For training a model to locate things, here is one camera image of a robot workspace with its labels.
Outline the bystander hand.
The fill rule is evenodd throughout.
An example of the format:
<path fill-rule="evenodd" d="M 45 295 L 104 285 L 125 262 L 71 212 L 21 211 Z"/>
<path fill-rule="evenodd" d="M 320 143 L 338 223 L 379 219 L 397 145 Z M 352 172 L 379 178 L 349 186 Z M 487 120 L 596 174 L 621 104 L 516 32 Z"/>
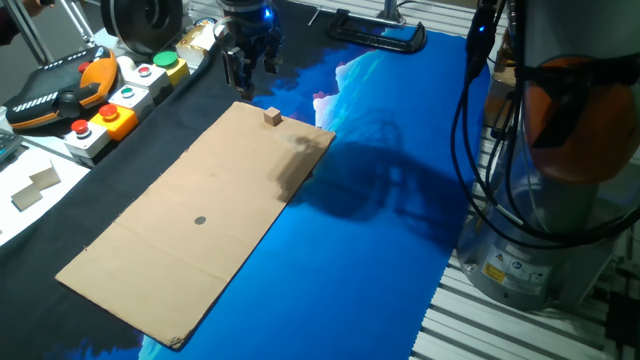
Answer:
<path fill-rule="evenodd" d="M 53 4 L 43 4 L 41 0 L 22 0 L 22 4 L 30 17 L 40 15 L 46 8 L 52 8 Z"/>

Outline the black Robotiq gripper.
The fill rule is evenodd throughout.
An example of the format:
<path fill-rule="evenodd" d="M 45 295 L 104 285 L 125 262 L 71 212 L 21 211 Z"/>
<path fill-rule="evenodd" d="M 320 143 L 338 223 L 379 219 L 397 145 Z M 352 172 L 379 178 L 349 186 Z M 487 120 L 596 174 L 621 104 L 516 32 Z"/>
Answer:
<path fill-rule="evenodd" d="M 252 100 L 256 55 L 264 55 L 267 73 L 276 74 L 281 64 L 284 35 L 278 9 L 272 0 L 217 0 L 217 4 L 235 46 L 222 51 L 225 79 L 244 100 Z"/>

